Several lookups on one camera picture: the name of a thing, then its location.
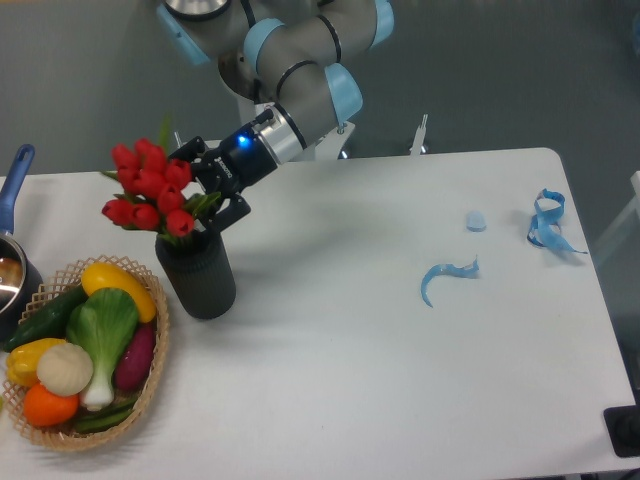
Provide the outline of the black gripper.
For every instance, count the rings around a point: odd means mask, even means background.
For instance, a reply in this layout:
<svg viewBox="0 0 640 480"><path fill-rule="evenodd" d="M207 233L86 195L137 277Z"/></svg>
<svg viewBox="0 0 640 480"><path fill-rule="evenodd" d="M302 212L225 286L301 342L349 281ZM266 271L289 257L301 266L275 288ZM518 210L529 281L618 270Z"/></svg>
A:
<svg viewBox="0 0 640 480"><path fill-rule="evenodd" d="M206 194L219 193L216 207L208 207L205 218L195 222L196 232L221 233L250 213L250 206L242 197L247 187L273 172L276 161L262 144L246 150L237 147L229 152L206 151L206 143L196 136L168 155L170 160L191 164L192 178Z"/></svg>

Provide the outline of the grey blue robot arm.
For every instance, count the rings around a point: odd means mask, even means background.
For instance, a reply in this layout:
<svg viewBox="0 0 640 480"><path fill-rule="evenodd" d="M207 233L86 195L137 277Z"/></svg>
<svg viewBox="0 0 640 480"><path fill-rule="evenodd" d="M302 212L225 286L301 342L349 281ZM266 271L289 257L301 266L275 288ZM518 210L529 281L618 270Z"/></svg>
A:
<svg viewBox="0 0 640 480"><path fill-rule="evenodd" d="M156 9L194 64L235 54L264 110L209 148L196 137L177 151L207 193L208 228L221 232L246 216L241 196L360 111L361 91L345 60L386 40L394 29L388 1L162 1Z"/></svg>

